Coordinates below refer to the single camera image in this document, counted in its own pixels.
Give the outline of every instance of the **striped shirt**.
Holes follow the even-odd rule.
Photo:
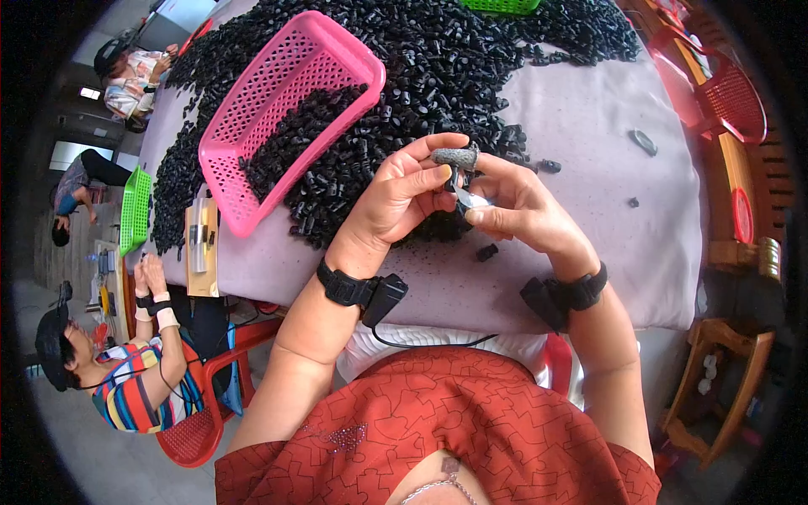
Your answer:
[[[187,361],[197,358],[187,342],[187,332],[180,328],[183,351]],[[149,404],[140,375],[157,365],[162,357],[162,339],[155,336],[148,343],[125,343],[102,352],[97,361],[121,360],[93,393],[95,408],[110,426],[121,431],[155,433],[166,430],[189,415],[204,408],[202,391],[202,365],[199,361],[188,364],[183,379],[174,387],[159,408]]]

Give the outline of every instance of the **fingernail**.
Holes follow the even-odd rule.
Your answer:
[[[478,210],[470,208],[469,210],[465,211],[465,219],[470,225],[478,225],[480,221],[482,221],[482,213]]]

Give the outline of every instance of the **cap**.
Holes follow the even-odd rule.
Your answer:
[[[45,313],[36,328],[36,355],[39,356],[40,365],[53,387],[59,391],[67,389],[67,371],[61,362],[61,345],[59,335],[65,333],[67,327],[67,305],[60,304],[53,310]]]
[[[101,49],[95,54],[95,62],[93,63],[93,68],[99,78],[103,79],[109,75],[112,70],[112,64],[116,62],[127,47],[128,44],[121,39],[112,39],[101,46]]]

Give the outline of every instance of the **person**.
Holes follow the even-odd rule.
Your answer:
[[[108,186],[124,186],[132,172],[107,160],[95,149],[82,151],[62,174],[53,197],[53,229],[51,239],[56,247],[67,245],[70,240],[70,214],[80,204],[90,212],[90,224],[94,225],[98,216],[93,208],[87,186],[91,179],[97,179]]]
[[[86,391],[116,430],[155,433],[204,409],[202,363],[228,350],[222,337],[229,323],[221,298],[195,300],[191,317],[185,288],[166,285],[162,261],[155,255],[147,254],[134,276],[135,295],[143,305],[151,292],[153,307],[162,306],[158,335],[148,309],[138,307],[135,338],[95,356],[92,338],[69,319],[67,305],[59,304],[40,320],[36,354],[58,391]],[[228,386],[225,367],[214,376],[214,389],[220,393]]]
[[[441,191],[451,171],[430,154],[468,141],[440,133],[389,156],[330,244],[326,267],[373,277],[392,244],[434,211],[453,211],[456,197]],[[477,170],[484,176],[471,192],[498,206],[470,209],[470,224],[546,254],[561,282],[600,272],[592,244],[529,169],[480,154]],[[636,340],[611,285],[569,314],[585,412],[518,362],[468,347],[396,352],[329,394],[359,317],[358,305],[335,303],[312,276],[216,462],[219,503],[655,502]]]
[[[125,121],[145,122],[154,109],[160,78],[178,51],[177,44],[168,46],[164,53],[130,51],[117,39],[102,46],[95,55],[94,68],[101,81],[106,81],[103,101],[107,108]]]

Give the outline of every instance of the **white cloth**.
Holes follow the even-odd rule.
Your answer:
[[[469,343],[486,336],[484,333],[473,331],[393,324],[377,325],[376,332],[384,340],[418,346]],[[569,344],[570,342],[566,335],[563,335],[563,337]],[[552,371],[548,370],[544,360],[541,358],[541,352],[544,349],[546,340],[547,335],[500,334],[472,347],[494,352],[518,361],[533,374],[538,385],[543,388],[549,388]],[[405,350],[379,342],[373,337],[370,328],[359,323],[356,325],[351,339],[348,340],[347,345],[337,357],[337,371],[346,382],[351,382],[382,358]],[[570,391],[567,397],[581,410],[583,410],[582,381],[583,369],[573,350]]]

